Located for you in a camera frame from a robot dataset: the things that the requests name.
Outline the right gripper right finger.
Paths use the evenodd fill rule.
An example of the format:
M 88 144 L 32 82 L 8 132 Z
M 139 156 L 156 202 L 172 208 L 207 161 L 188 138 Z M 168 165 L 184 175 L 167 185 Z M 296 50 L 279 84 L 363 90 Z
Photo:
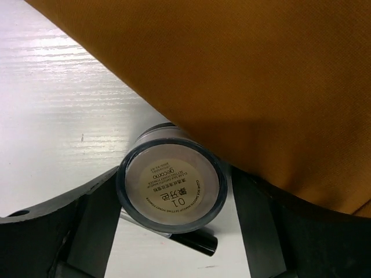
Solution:
M 370 219 L 328 210 L 232 169 L 251 277 L 369 277 Z

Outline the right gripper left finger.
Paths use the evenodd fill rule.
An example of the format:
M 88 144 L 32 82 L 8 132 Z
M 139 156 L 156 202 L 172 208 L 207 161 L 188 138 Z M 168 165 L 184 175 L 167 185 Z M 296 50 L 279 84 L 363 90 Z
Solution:
M 1 277 L 104 277 L 121 205 L 114 167 L 1 218 Z

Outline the round powder jar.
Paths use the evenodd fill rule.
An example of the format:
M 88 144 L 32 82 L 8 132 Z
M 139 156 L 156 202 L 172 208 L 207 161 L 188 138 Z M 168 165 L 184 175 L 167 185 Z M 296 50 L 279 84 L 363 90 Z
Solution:
M 146 228 L 193 232 L 223 208 L 228 182 L 220 159 L 176 125 L 155 125 L 134 142 L 117 170 L 123 210 Z

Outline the brown cloth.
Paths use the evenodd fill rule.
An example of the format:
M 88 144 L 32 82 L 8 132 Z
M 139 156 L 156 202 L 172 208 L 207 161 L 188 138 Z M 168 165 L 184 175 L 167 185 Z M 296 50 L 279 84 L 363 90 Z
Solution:
M 369 1 L 31 1 L 235 167 L 370 216 Z

